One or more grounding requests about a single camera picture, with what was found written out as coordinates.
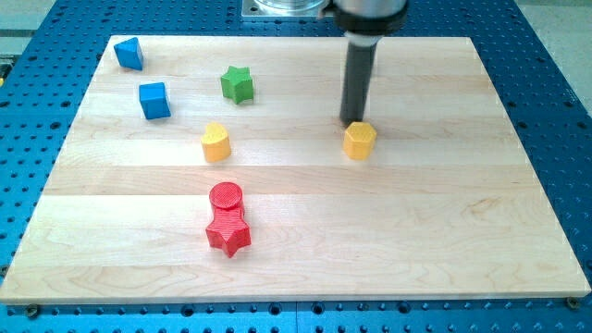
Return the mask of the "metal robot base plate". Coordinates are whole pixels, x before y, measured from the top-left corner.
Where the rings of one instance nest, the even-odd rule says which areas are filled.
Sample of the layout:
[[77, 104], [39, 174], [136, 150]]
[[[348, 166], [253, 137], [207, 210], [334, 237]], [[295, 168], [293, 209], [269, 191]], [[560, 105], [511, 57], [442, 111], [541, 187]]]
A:
[[312, 18], [329, 0], [242, 0], [241, 16], [247, 19]]

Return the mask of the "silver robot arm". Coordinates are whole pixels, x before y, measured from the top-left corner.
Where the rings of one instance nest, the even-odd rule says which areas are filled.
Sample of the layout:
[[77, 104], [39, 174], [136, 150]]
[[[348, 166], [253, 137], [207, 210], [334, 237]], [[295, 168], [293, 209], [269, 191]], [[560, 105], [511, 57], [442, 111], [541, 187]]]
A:
[[326, 0], [318, 17], [331, 16], [343, 31], [366, 36], [389, 35], [405, 24], [408, 0]]

